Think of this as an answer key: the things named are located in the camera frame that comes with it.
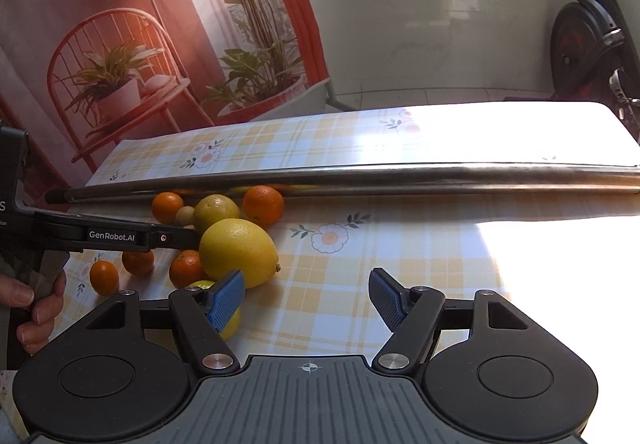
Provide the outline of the person left hand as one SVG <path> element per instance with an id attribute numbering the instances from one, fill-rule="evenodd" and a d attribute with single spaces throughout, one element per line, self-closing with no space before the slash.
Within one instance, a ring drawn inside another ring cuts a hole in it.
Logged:
<path id="1" fill-rule="evenodd" d="M 35 302 L 34 290 L 17 279 L 1 276 L 1 304 L 9 308 L 29 309 L 32 317 L 16 328 L 16 338 L 28 355 L 34 355 L 47 346 L 54 329 L 55 317 L 64 307 L 66 275 L 64 271 L 55 279 L 52 294 Z"/>

